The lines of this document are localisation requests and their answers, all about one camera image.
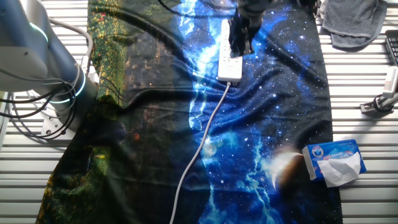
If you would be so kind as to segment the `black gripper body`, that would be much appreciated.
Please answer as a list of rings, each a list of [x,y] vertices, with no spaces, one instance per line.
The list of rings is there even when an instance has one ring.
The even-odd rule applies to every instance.
[[[229,20],[230,44],[251,43],[263,22],[264,9],[236,8]]]

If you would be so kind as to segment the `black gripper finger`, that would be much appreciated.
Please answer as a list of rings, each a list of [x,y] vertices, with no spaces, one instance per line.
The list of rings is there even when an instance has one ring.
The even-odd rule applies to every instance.
[[[254,49],[252,47],[252,36],[249,32],[243,34],[243,55],[253,54]]]
[[[231,32],[229,34],[229,44],[231,48],[231,58],[243,56],[243,38],[240,33]]]

